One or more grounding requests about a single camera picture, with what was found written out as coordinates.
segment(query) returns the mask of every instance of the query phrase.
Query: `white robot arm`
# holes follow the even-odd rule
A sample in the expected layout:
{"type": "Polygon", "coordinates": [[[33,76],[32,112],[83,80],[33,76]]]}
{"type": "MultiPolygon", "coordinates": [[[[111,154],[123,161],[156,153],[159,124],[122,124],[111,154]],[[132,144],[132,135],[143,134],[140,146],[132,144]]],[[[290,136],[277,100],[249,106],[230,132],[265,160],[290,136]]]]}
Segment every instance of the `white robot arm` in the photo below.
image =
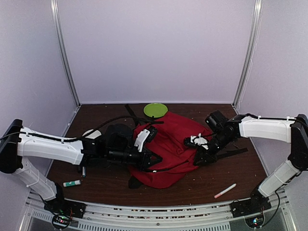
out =
{"type": "Polygon", "coordinates": [[[101,159],[131,164],[140,170],[161,161],[159,156],[143,149],[144,143],[150,142],[157,133],[153,127],[144,129],[132,145],[132,130],[125,125],[110,125],[105,135],[98,130],[88,132],[81,138],[57,137],[25,128],[22,121],[16,119],[1,138],[0,171],[15,175],[37,192],[48,210],[60,213],[72,209],[74,217],[82,217],[85,205],[65,200],[61,186],[41,174],[29,161],[29,156],[61,160],[82,167],[92,159],[101,159]],[[157,157],[155,161],[151,160],[152,155],[157,157]]]}
{"type": "Polygon", "coordinates": [[[251,192],[249,200],[231,204],[234,217],[270,208],[268,197],[286,185],[300,172],[308,169],[308,119],[305,115],[287,118],[264,118],[252,114],[227,119],[221,112],[210,114],[205,120],[216,135],[197,152],[194,163],[205,165],[215,161],[216,153],[238,138],[259,137],[291,143],[291,154],[271,175],[251,192]]]}

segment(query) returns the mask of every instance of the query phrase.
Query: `black cable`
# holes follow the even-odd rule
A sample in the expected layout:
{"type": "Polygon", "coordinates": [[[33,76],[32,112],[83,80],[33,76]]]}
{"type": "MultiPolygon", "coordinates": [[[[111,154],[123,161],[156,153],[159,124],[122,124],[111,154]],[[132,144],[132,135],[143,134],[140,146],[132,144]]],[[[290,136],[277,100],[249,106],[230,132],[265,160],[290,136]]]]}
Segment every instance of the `black cable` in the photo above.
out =
{"type": "Polygon", "coordinates": [[[53,217],[51,219],[51,224],[52,226],[57,229],[57,230],[64,230],[66,229],[70,224],[71,222],[73,221],[72,217],[69,217],[65,214],[56,214],[52,211],[52,209],[49,207],[49,204],[40,196],[43,204],[46,206],[46,208],[48,209],[49,212],[51,212],[53,214],[53,217]],[[66,222],[68,222],[68,224],[66,224],[65,226],[55,226],[55,222],[59,223],[58,222],[58,219],[61,219],[61,220],[64,220],[66,222]]]}
{"type": "Polygon", "coordinates": [[[87,136],[89,136],[90,134],[94,133],[95,131],[97,131],[98,129],[102,128],[103,126],[105,126],[106,124],[109,124],[115,120],[118,120],[118,119],[123,119],[123,118],[133,118],[133,119],[136,119],[136,120],[139,120],[139,121],[142,121],[142,122],[145,122],[145,123],[151,123],[151,124],[163,124],[164,122],[163,121],[151,121],[151,120],[148,120],[148,119],[144,119],[144,118],[139,118],[139,117],[135,117],[135,116],[131,116],[131,115],[122,115],[122,116],[118,116],[118,117],[115,117],[115,118],[112,118],[112,119],[109,119],[103,123],[101,123],[99,126],[97,126],[96,128],[94,128],[91,132],[83,135],[83,136],[80,136],[78,138],[72,138],[72,139],[59,139],[59,138],[54,138],[54,137],[50,137],[50,136],[45,136],[45,135],[41,135],[41,134],[37,134],[37,133],[28,133],[28,135],[31,135],[31,136],[35,136],[35,137],[40,137],[40,138],[44,138],[44,139],[48,139],[48,140],[53,140],[53,141],[59,141],[59,142],[75,142],[75,141],[79,141],[87,136]]]}
{"type": "Polygon", "coordinates": [[[15,135],[15,134],[25,134],[25,132],[23,132],[23,131],[18,131],[18,132],[13,132],[13,133],[7,134],[7,135],[5,135],[5,136],[2,136],[2,137],[0,138],[0,141],[3,140],[4,138],[7,138],[7,137],[9,137],[9,136],[11,136],[11,135],[15,135]]]}
{"type": "Polygon", "coordinates": [[[279,188],[275,191],[275,193],[276,193],[276,195],[277,195],[277,197],[278,197],[278,205],[277,205],[277,208],[276,208],[276,210],[275,210],[273,216],[271,216],[271,218],[270,218],[264,225],[262,225],[261,227],[264,227],[264,226],[266,226],[267,224],[269,224],[269,222],[274,218],[274,216],[275,216],[276,213],[278,212],[278,209],[279,209],[279,206],[280,206],[280,196],[278,195],[277,191],[278,191],[280,188],[281,188],[281,187],[279,187],[279,188]]]}
{"type": "Polygon", "coordinates": [[[258,116],[254,115],[254,114],[250,114],[250,113],[245,114],[245,116],[250,116],[254,119],[258,119],[258,116]]]}

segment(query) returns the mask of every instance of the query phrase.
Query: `white backdrop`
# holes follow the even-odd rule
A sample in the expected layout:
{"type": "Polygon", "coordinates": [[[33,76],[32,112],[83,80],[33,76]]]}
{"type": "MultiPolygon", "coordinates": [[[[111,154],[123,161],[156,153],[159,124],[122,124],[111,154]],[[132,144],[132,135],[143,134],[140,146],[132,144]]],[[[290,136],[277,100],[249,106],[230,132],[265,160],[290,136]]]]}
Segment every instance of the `white backdrop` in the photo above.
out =
{"type": "Polygon", "coordinates": [[[59,0],[81,103],[231,103],[254,0],[59,0]]]}
{"type": "MultiPolygon", "coordinates": [[[[22,119],[33,130],[62,135],[75,104],[61,62],[50,0],[0,0],[0,137],[22,119]]],[[[46,173],[50,160],[33,164],[46,173]]],[[[0,231],[16,231],[29,188],[0,172],[0,231]]]]}
{"type": "MultiPolygon", "coordinates": [[[[308,2],[265,1],[257,48],[240,113],[286,117],[308,115],[308,2]]],[[[269,173],[290,154],[290,145],[254,139],[269,173]]],[[[307,230],[308,174],[285,187],[301,231],[307,230]]]]}

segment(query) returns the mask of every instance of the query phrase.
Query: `wooden floor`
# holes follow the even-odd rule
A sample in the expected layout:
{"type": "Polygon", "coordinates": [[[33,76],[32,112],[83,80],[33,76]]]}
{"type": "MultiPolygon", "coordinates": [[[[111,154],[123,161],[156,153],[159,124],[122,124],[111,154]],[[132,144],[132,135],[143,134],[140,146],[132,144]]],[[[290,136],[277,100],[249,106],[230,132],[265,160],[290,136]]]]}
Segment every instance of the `wooden floor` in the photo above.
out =
{"type": "MultiPolygon", "coordinates": [[[[137,116],[143,115],[144,104],[132,104],[131,108],[137,116]]],[[[227,104],[167,104],[169,111],[191,118],[203,125],[204,119],[213,111],[220,110],[226,117],[235,116],[235,112],[227,104]]],[[[128,115],[124,105],[83,105],[72,123],[67,136],[76,137],[84,131],[96,127],[110,118],[128,115]]],[[[119,120],[134,127],[131,119],[119,120]]],[[[236,142],[239,148],[248,148],[248,152],[221,159],[218,162],[200,167],[187,174],[167,189],[153,189],[141,186],[129,189],[129,171],[125,167],[111,165],[109,168],[87,168],[87,176],[82,178],[77,167],[69,163],[54,161],[48,178],[62,184],[66,181],[82,180],[78,186],[64,188],[67,198],[86,202],[113,205],[136,206],[168,206],[197,205],[249,197],[250,192],[265,177],[265,171],[249,139],[236,142]],[[233,183],[237,186],[214,199],[214,195],[233,183]]],[[[225,150],[234,150],[232,145],[225,150]]]]}

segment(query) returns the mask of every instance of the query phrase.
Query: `red fabric bag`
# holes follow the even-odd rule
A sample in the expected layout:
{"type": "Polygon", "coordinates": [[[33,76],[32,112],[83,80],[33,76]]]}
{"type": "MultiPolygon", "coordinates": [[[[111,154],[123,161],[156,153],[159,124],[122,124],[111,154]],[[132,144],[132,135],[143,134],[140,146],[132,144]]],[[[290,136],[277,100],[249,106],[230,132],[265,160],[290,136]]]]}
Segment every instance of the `red fabric bag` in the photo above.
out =
{"type": "MultiPolygon", "coordinates": [[[[163,189],[183,178],[186,173],[198,168],[193,165],[196,149],[186,147],[184,138],[199,133],[206,136],[211,134],[211,131],[191,119],[171,112],[167,112],[157,121],[164,123],[153,125],[158,133],[150,143],[145,145],[147,149],[163,158],[162,162],[149,168],[156,172],[139,171],[133,166],[128,168],[132,176],[143,184],[163,189]]],[[[134,137],[137,137],[146,127],[147,125],[138,126],[134,131],[134,137]]]]}

